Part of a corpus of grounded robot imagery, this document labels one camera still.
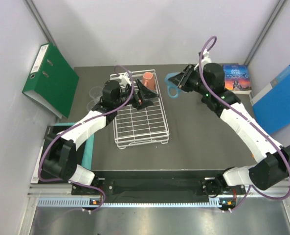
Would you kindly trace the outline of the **teal mug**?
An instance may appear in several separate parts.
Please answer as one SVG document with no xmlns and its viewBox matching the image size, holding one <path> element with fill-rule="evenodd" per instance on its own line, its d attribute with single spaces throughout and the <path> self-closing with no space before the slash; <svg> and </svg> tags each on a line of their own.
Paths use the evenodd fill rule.
<svg viewBox="0 0 290 235">
<path fill-rule="evenodd" d="M 165 81 L 165 83 L 167 85 L 168 96 L 170 98 L 178 98 L 178 96 L 179 96 L 179 94 L 181 92 L 181 90 L 178 89 L 177 86 L 170 81 L 171 77 L 174 77 L 174 76 L 176 76 L 178 74 L 179 74 L 179 72 L 169 73 L 169 74 L 166 75 L 166 77 L 164 79 L 164 81 Z M 171 90 L 175 90 L 176 93 L 174 95 L 172 95 L 171 94 Z"/>
</svg>

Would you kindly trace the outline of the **orange mug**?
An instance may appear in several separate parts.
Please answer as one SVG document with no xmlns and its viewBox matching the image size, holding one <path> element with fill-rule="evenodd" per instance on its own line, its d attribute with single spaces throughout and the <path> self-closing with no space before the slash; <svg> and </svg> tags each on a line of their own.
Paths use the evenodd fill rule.
<svg viewBox="0 0 290 235">
<path fill-rule="evenodd" d="M 154 91 L 156 89 L 155 76 L 152 72 L 145 72 L 142 78 L 142 84 L 148 89 Z"/>
</svg>

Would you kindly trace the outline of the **white wire dish rack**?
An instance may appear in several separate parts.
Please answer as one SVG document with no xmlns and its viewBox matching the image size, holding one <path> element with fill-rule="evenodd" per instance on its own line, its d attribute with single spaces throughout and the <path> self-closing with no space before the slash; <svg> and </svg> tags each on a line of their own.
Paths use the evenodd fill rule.
<svg viewBox="0 0 290 235">
<path fill-rule="evenodd" d="M 169 127 L 162 96 L 153 105 L 136 110 L 132 105 L 117 112 L 113 121 L 114 142 L 119 149 L 126 147 L 169 142 Z"/>
</svg>

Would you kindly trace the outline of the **clear faceted plastic cup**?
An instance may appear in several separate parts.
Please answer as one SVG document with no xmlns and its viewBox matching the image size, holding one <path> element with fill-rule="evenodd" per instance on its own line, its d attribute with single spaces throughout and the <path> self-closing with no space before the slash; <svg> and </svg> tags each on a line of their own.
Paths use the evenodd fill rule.
<svg viewBox="0 0 290 235">
<path fill-rule="evenodd" d="M 96 86 L 96 87 L 91 88 L 89 95 L 92 99 L 98 101 L 102 96 L 102 91 L 103 91 L 102 87 Z"/>
</svg>

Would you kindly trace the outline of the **clear heavy-base glass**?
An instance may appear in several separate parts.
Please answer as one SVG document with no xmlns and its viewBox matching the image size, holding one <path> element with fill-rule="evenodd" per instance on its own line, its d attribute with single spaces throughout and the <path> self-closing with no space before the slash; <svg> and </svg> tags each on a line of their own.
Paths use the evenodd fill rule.
<svg viewBox="0 0 290 235">
<path fill-rule="evenodd" d="M 91 100 L 86 106 L 87 111 L 88 112 L 91 111 L 95 105 L 96 105 L 96 102 L 94 100 Z"/>
</svg>

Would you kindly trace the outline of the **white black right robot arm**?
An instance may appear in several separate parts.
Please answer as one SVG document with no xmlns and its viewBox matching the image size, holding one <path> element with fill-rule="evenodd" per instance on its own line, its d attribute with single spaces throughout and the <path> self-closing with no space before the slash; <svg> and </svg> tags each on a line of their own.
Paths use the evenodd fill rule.
<svg viewBox="0 0 290 235">
<path fill-rule="evenodd" d="M 270 137 L 247 112 L 240 99 L 225 87 L 223 67 L 209 63 L 202 74 L 189 64 L 182 72 L 165 77 L 168 89 L 197 92 L 201 101 L 229 125 L 252 153 L 256 164 L 232 167 L 217 180 L 217 189 L 229 193 L 237 185 L 253 185 L 267 190 L 290 175 L 290 145 L 283 146 Z"/>
</svg>

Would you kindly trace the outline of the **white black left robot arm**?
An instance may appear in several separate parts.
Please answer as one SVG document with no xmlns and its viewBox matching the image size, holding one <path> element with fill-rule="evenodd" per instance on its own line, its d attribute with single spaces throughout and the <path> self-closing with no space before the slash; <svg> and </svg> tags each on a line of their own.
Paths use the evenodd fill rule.
<svg viewBox="0 0 290 235">
<path fill-rule="evenodd" d="M 142 110 L 152 106 L 157 98 L 159 94 L 145 87 L 140 80 L 128 82 L 125 88 L 121 88 L 116 80 L 107 81 L 100 100 L 84 118 L 59 134 L 46 137 L 46 150 L 39 171 L 49 173 L 54 181 L 80 183 L 88 194 L 96 193 L 99 182 L 91 170 L 78 164 L 78 148 L 95 132 L 108 126 L 121 108 L 132 105 Z"/>
</svg>

